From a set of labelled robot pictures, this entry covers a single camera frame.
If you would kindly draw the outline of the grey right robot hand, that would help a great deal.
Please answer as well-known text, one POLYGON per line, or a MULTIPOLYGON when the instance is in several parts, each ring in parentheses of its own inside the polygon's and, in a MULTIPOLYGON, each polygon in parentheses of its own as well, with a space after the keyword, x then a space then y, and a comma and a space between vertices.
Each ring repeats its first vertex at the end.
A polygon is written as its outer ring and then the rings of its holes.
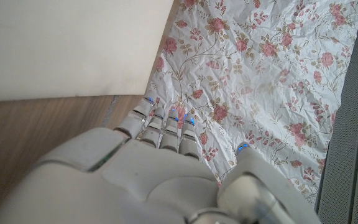
POLYGON ((0 223, 319 222, 248 141, 217 183, 193 116, 155 103, 150 92, 115 129, 91 129, 41 157, 0 205, 0 223))

